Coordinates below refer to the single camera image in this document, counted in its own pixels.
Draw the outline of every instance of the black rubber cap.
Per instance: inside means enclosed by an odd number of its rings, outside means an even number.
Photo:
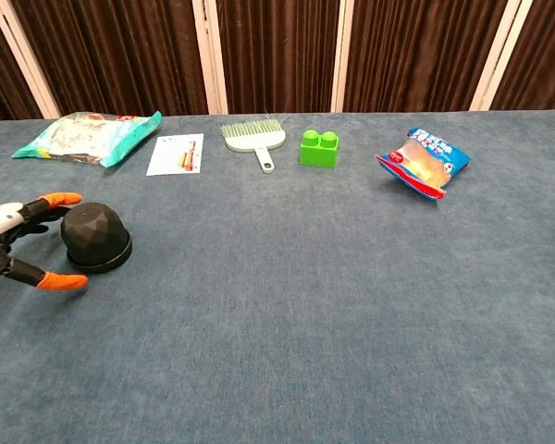
[[[70,209],[61,226],[68,260],[80,271],[104,273],[128,260],[131,236],[115,211],[102,203]]]

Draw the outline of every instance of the dustpan handle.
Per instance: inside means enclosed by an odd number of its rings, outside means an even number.
[[[259,161],[259,165],[261,165],[261,169],[263,170],[263,172],[273,172],[274,161],[271,159],[271,155],[269,155],[269,151],[267,151],[267,148],[255,148],[255,154],[257,154],[257,160]]]

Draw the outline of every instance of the blue carpet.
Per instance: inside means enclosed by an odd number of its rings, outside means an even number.
[[[0,204],[78,191],[134,242],[86,290],[0,277],[0,443],[555,444],[555,111],[291,115],[271,175],[242,119],[166,117],[112,170],[10,159],[49,122],[0,122]],[[374,160],[412,126],[473,158],[444,201]],[[145,177],[192,132],[201,174]],[[50,226],[13,254],[71,272]]]

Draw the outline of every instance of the green toy brick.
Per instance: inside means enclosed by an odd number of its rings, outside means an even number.
[[[333,131],[319,134],[308,129],[300,145],[300,165],[308,167],[334,168],[337,164],[339,136]]]

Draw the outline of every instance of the snack bag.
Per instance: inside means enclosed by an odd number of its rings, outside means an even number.
[[[456,146],[419,128],[411,128],[409,139],[397,151],[377,155],[390,174],[428,199],[446,197],[443,187],[466,167],[471,158]]]
[[[73,113],[56,120],[12,157],[68,159],[112,167],[154,131],[161,120],[158,111],[151,117]]]

